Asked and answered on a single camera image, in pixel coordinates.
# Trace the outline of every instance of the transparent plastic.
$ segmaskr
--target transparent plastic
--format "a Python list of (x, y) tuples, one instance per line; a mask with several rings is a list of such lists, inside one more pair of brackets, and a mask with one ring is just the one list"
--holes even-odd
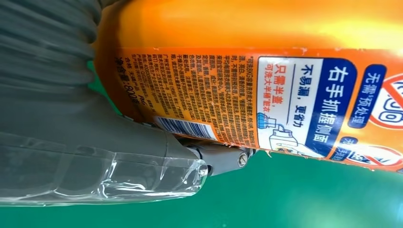
[(0, 133), (0, 204), (63, 206), (167, 200), (195, 194), (203, 160), (111, 152)]

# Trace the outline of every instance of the green background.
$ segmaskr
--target green background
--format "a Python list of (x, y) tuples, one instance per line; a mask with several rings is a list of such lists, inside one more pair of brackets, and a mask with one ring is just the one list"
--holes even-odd
[[(93, 88), (102, 92), (97, 81)], [(1, 227), (403, 228), (403, 175), (257, 153), (193, 197), (152, 203), (0, 208)]]

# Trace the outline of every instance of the barcode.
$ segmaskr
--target barcode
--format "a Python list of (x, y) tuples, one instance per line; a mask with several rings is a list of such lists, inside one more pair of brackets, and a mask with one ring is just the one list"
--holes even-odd
[(175, 134), (184, 134), (197, 138), (217, 140), (211, 126), (208, 124), (162, 117), (157, 117), (156, 119), (158, 123), (169, 132)]

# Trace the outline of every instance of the bottle illustration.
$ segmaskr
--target bottle illustration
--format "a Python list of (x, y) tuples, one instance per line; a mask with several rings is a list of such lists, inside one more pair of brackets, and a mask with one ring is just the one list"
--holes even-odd
[(269, 137), (270, 147), (272, 150), (309, 156), (313, 158), (324, 157), (305, 145), (298, 143), (298, 141), (292, 136), (292, 131), (285, 129), (283, 125), (278, 124), (276, 119), (270, 118), (264, 113), (258, 113), (257, 120), (259, 129), (274, 128), (272, 135)]

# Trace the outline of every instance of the bottle label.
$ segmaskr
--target bottle label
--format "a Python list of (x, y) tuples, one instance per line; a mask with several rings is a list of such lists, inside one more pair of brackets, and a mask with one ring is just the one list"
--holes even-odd
[(237, 146), (403, 170), (398, 51), (123, 48), (115, 58), (139, 122)]

